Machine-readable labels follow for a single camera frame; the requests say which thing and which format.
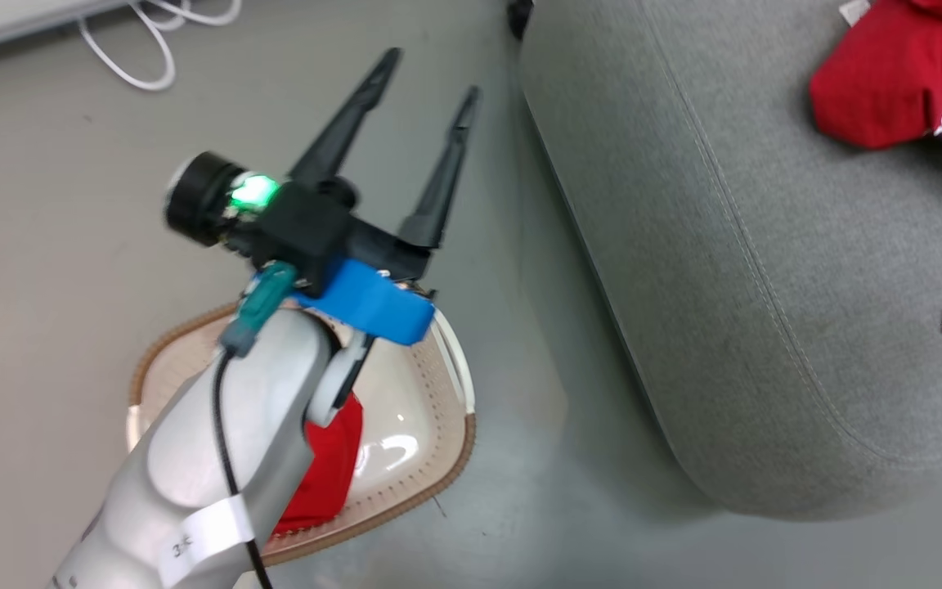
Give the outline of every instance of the white label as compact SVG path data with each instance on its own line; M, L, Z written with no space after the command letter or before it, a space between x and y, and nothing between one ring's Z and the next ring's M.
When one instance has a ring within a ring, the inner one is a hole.
M213 556L253 538L249 511L241 495L188 515L159 549L158 574L162 587L172 589L188 575L212 567Z
M849 23L849 26L853 26L859 22L859 20L867 14L867 11L870 10L870 0L849 0L849 2L838 7L838 11L846 18L846 22Z

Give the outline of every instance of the white cable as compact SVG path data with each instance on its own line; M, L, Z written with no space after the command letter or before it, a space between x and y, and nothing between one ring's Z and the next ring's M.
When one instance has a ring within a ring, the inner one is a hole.
M154 4L155 7L162 8L162 10L167 12L172 12L174 15L188 19L191 22L197 22L207 26L224 26L225 24L231 24L239 18L239 12L242 11L242 0L232 0L231 8L228 8L227 11L221 12L220 15L216 16L200 15L198 12L191 11L191 0L184 0L180 3L180 7L174 7L173 4L169 4L164 0L147 0L147 3Z
M93 40L85 16L78 19L78 32L85 38L86 44L89 45L90 49L93 49L96 56L100 57L101 61L111 68L121 79L124 79L124 81L141 90L147 90L149 92L165 90L169 86L172 86L173 82L176 82L177 79L177 65L173 60L173 50L169 49L169 44L165 42L162 31L180 29L187 21L197 22L207 26L224 26L235 22L236 19L239 18L239 12L242 11L242 0L231 0L231 7L229 7L227 11L222 12L222 14L215 16L200 15L198 12L191 11L191 0L180 0L179 7L174 7L173 4L169 4L165 2L165 0L147 1L155 5L155 7L161 8L161 10L173 14L173 18L167 21L156 21L150 18L147 12L143 11L139 2L130 2L130 7L133 8L133 11L141 18L141 21L145 23L147 30L150 31L152 37L155 38L155 42L158 43L159 48L162 50L162 57L165 60L165 71L162 77L155 79L155 81L146 82L143 81L143 79L133 78L130 74L127 74L123 68L119 67L119 64L112 61L111 57L108 57L107 53L104 53L104 49L101 49L101 46Z
M440 333L442 341L442 353L448 357L448 361L453 366L448 368L456 373L456 379L460 382L460 388L464 390L464 405L468 413L474 413L474 381L471 380L471 368L468 366L468 358L464 355L464 347L460 346L460 340L456 338L456 332L453 331L453 325L449 324L446 316L441 310L434 309L434 325Z

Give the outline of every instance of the red cloth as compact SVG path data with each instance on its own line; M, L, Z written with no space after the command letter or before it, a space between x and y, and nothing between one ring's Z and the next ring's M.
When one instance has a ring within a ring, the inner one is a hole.
M362 440L362 405L352 394L340 407L329 428L304 426L315 458L274 533L325 524L340 515L355 474L355 459Z
M882 149L942 144L942 0L877 0L809 85L823 133Z

